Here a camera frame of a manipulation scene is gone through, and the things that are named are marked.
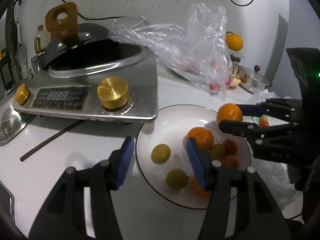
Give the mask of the red cherry tomato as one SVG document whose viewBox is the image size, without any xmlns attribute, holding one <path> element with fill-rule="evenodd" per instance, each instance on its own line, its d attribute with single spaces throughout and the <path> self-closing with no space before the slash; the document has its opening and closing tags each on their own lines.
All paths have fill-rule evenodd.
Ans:
<svg viewBox="0 0 320 240">
<path fill-rule="evenodd" d="M 268 126 L 269 126 L 269 123 L 266 120 L 261 120 L 259 122 L 259 127 L 268 127 Z"/>
</svg>

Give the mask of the small yellow fruit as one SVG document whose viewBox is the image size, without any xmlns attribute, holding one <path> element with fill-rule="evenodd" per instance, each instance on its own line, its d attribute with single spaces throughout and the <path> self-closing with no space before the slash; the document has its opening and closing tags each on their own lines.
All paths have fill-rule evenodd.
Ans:
<svg viewBox="0 0 320 240">
<path fill-rule="evenodd" d="M 260 121 L 268 121 L 268 117 L 266 115 L 262 115 L 260 117 Z"/>
</svg>

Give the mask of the mandarin orange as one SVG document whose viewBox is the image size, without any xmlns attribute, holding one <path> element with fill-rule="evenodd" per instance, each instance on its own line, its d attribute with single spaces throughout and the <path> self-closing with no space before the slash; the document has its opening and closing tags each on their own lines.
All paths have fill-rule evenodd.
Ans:
<svg viewBox="0 0 320 240">
<path fill-rule="evenodd" d="M 243 121 L 242 110 L 236 104 L 226 103 L 221 106 L 217 112 L 216 121 L 219 124 L 223 120 L 226 121 Z"/>
<path fill-rule="evenodd" d="M 194 138 L 199 148 L 204 151 L 209 151 L 214 144 L 213 133 L 204 127 L 194 127 L 187 133 L 184 139 L 185 147 L 189 138 Z"/>
</svg>

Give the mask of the clear box of dark fruits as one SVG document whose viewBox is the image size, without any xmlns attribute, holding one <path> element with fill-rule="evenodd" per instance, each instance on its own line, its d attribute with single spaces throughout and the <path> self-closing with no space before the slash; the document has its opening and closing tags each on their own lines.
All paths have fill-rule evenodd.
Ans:
<svg viewBox="0 0 320 240">
<path fill-rule="evenodd" d="M 234 54 L 231 54 L 230 57 L 231 57 L 232 62 L 239 63 L 241 61 L 241 58 L 239 56 L 234 55 Z"/>
</svg>

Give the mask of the red tomato on plate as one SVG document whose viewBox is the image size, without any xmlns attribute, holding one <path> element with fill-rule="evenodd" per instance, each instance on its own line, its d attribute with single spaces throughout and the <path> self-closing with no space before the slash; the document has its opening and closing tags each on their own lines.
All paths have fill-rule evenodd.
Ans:
<svg viewBox="0 0 320 240">
<path fill-rule="evenodd" d="M 236 155 L 238 151 L 238 146 L 236 142 L 232 139 L 227 138 L 222 142 L 225 148 L 225 155 Z"/>
<path fill-rule="evenodd" d="M 220 159 L 220 162 L 228 168 L 238 169 L 239 168 L 239 160 L 235 155 L 228 155 Z"/>
</svg>

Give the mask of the yellow fruit on plate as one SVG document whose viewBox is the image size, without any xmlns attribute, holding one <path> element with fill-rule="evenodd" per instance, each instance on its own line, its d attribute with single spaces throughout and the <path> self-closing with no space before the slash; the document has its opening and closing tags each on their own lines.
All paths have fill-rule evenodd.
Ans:
<svg viewBox="0 0 320 240">
<path fill-rule="evenodd" d="M 174 190 L 182 190 L 188 185 L 189 177 L 180 168 L 173 169 L 167 173 L 166 184 Z"/>
<path fill-rule="evenodd" d="M 156 164 L 165 163 L 171 155 L 171 149 L 167 144 L 155 146 L 151 152 L 151 160 Z"/>
<path fill-rule="evenodd" d="M 219 160 L 225 156 L 225 147 L 221 143 L 214 144 L 209 153 L 213 160 Z"/>
</svg>

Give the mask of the small steel pot with lid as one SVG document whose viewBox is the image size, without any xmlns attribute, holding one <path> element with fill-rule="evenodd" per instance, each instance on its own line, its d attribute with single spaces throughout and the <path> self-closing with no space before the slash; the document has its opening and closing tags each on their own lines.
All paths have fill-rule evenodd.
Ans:
<svg viewBox="0 0 320 240">
<path fill-rule="evenodd" d="M 238 78 L 240 86 L 251 94 L 271 88 L 272 83 L 260 74 L 260 67 L 255 65 L 253 68 L 238 66 Z"/>
</svg>

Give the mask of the orange peel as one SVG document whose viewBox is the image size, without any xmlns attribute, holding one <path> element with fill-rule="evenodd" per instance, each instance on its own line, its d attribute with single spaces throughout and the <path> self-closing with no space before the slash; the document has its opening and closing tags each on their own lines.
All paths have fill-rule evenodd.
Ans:
<svg viewBox="0 0 320 240">
<path fill-rule="evenodd" d="M 240 83 L 241 83 L 241 80 L 240 80 L 239 78 L 237 78 L 236 76 L 234 76 L 234 77 L 232 78 L 230 87 L 236 87 L 236 86 L 238 86 Z"/>
</svg>

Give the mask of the black chopstick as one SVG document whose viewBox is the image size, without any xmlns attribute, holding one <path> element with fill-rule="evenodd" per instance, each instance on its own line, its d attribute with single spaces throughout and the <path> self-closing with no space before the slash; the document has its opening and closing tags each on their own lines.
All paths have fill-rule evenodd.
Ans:
<svg viewBox="0 0 320 240">
<path fill-rule="evenodd" d="M 84 122 L 84 120 L 79 120 L 76 121 L 75 123 L 69 125 L 68 127 L 64 128 L 63 130 L 55 133 L 54 135 L 52 135 L 51 137 L 49 137 L 48 139 L 46 139 L 45 141 L 41 142 L 39 145 L 37 145 L 36 147 L 32 148 L 31 150 L 29 150 L 26 154 L 22 155 L 20 157 L 20 161 L 24 162 L 26 159 L 28 159 L 30 156 L 32 156 L 34 153 L 36 153 L 37 151 L 39 151 L 41 148 L 43 148 L 44 146 L 48 145 L 50 142 L 54 141 L 55 139 L 57 139 L 58 137 L 60 137 L 61 135 L 71 131 L 72 129 L 78 127 L 79 125 L 81 125 Z"/>
</svg>

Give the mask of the large orange on stand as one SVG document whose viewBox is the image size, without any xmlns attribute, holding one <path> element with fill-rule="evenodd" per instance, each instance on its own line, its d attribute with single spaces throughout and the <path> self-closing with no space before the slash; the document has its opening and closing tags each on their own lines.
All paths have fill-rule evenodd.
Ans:
<svg viewBox="0 0 320 240">
<path fill-rule="evenodd" d="M 226 33 L 226 44 L 228 48 L 233 51 L 240 51 L 243 48 L 241 36 L 230 31 Z"/>
</svg>

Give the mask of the white round plate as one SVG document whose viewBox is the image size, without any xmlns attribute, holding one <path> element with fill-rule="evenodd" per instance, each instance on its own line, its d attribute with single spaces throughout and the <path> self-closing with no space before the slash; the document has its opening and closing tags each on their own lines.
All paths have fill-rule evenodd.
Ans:
<svg viewBox="0 0 320 240">
<path fill-rule="evenodd" d="M 217 112 L 195 105 L 174 105 L 159 110 L 156 119 L 144 124 L 137 136 L 136 159 L 140 172 L 148 185 L 165 200 L 187 209 L 205 210 L 208 199 L 199 198 L 193 191 L 192 183 L 175 190 L 166 184 L 167 173 L 175 168 L 182 169 L 193 179 L 193 168 L 184 148 L 183 139 L 194 127 L 210 130 L 215 143 L 227 138 L 238 146 L 236 157 L 239 169 L 244 170 L 251 165 L 251 154 L 247 142 L 242 137 L 222 133 L 216 123 Z M 151 159 L 152 150 L 159 144 L 169 146 L 171 154 L 163 164 L 156 164 Z"/>
</svg>

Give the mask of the clear plastic bag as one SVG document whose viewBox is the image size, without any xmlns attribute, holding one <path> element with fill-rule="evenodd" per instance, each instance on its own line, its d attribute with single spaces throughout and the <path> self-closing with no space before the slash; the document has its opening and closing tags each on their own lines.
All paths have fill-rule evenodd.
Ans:
<svg viewBox="0 0 320 240">
<path fill-rule="evenodd" d="M 108 36 L 119 43 L 149 48 L 166 67 L 194 87 L 225 99 L 232 80 L 226 24 L 224 6 L 194 3 L 185 27 L 120 18 L 114 21 Z"/>
</svg>

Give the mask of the steel pot lid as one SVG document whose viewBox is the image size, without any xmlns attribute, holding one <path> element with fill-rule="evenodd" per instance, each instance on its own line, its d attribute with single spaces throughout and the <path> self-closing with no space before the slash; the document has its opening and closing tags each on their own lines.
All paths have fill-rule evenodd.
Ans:
<svg viewBox="0 0 320 240">
<path fill-rule="evenodd" d="M 35 115 L 14 110 L 13 102 L 14 98 L 7 95 L 1 99 L 1 146 L 11 142 L 35 118 Z"/>
</svg>

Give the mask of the steel induction cooker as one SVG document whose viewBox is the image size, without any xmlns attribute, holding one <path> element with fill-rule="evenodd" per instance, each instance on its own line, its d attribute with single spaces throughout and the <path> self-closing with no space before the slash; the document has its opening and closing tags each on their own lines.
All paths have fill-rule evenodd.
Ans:
<svg viewBox="0 0 320 240">
<path fill-rule="evenodd" d="M 20 113 L 92 121 L 150 122 L 158 113 L 158 80 L 155 55 L 142 46 L 107 40 L 86 59 L 55 58 L 25 85 L 27 101 L 13 103 Z M 129 100 L 109 110 L 98 97 L 98 86 L 108 77 L 126 81 Z"/>
</svg>

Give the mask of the oil bottle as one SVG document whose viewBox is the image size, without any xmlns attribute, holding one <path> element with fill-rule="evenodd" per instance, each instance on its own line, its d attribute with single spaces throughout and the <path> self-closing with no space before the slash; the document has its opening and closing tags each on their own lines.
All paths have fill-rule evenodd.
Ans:
<svg viewBox="0 0 320 240">
<path fill-rule="evenodd" d="M 34 37 L 34 48 L 36 55 L 44 52 L 50 41 L 50 32 L 45 30 L 43 25 L 39 25 L 37 28 L 37 34 Z"/>
</svg>

